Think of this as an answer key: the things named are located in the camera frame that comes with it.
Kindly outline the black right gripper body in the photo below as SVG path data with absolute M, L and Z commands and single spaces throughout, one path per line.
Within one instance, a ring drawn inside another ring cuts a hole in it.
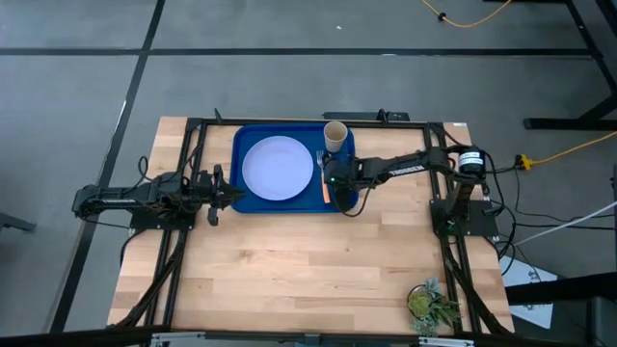
M 341 213 L 349 213 L 355 206 L 357 194 L 366 189 L 370 191 L 379 183 L 379 175 L 384 169 L 384 160 L 378 157 L 358 158 L 330 157 L 327 166 L 335 166 L 332 175 L 336 180 L 332 190 L 331 201 Z

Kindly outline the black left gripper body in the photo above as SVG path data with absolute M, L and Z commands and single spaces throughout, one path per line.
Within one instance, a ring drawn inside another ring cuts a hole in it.
M 211 226 L 219 224 L 218 211 L 225 209 L 225 192 L 223 169 L 220 164 L 213 168 L 213 172 L 201 171 L 197 180 L 197 191 L 202 204 L 208 204 L 207 221 Z

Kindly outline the metal fork with orange handle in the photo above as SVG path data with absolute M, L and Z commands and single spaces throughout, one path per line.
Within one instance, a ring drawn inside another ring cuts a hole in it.
M 324 203 L 329 204 L 331 203 L 330 200 L 330 195 L 329 195 L 329 190 L 327 187 L 327 184 L 325 183 L 325 174 L 324 174 L 324 152 L 323 150 L 319 149 L 316 151 L 316 162 L 317 165 L 319 167 L 320 170 L 320 174 L 321 174 L 321 187 L 322 187 L 322 196 L 323 196 L 323 200 Z

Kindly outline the beige paper cup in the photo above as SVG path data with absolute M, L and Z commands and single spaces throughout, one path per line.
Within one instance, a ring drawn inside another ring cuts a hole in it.
M 348 135 L 347 126 L 338 120 L 328 122 L 324 126 L 325 147 L 328 152 L 339 152 Z

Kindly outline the blue plastic tray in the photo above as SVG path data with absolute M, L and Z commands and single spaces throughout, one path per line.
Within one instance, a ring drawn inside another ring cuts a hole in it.
M 316 151 L 325 150 L 323 123 L 268 123 L 250 124 L 241 127 L 234 135 L 230 164 L 229 184 L 245 191 L 246 197 L 235 202 L 232 208 L 240 213 L 253 214 L 308 214 L 336 213 L 331 202 L 324 203 L 321 174 L 316 162 Z M 314 169 L 308 187 L 298 196 L 289 200 L 265 200 L 254 195 L 242 178 L 241 166 L 248 150 L 262 139 L 271 136 L 286 136 L 298 140 L 310 152 Z

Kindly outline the green succulent in black pot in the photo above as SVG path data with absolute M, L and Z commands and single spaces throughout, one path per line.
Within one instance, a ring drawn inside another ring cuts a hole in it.
M 407 309 L 415 318 L 411 328 L 420 335 L 436 337 L 440 326 L 454 329 L 461 322 L 459 304 L 443 293 L 437 278 L 428 278 L 407 296 Z

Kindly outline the white paper sheet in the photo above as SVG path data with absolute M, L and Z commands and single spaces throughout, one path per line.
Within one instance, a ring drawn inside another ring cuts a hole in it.
M 526 262 L 505 255 L 499 261 L 499 269 L 502 273 L 503 283 L 506 288 L 525 287 L 534 289 L 537 283 L 555 281 L 558 276 L 544 269 L 529 265 Z M 510 312 L 528 323 L 548 330 L 551 326 L 553 304 L 523 304 L 510 306 Z

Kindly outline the black desk leg frame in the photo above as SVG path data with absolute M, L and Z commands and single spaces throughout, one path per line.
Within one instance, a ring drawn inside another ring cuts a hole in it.
M 617 120 L 608 120 L 607 116 L 617 111 L 617 78 L 612 75 L 604 54 L 596 44 L 588 25 L 584 22 L 574 0 L 482 0 L 483 2 L 502 3 L 499 7 L 504 10 L 513 3 L 554 4 L 563 5 L 568 10 L 572 21 L 577 27 L 578 34 L 583 40 L 584 48 L 504 48 L 490 49 L 487 57 L 566 57 L 581 56 L 590 58 L 600 70 L 605 83 L 609 88 L 609 96 L 591 107 L 588 111 L 576 118 L 527 118 L 523 120 L 523 127 L 527 130 L 617 130 Z

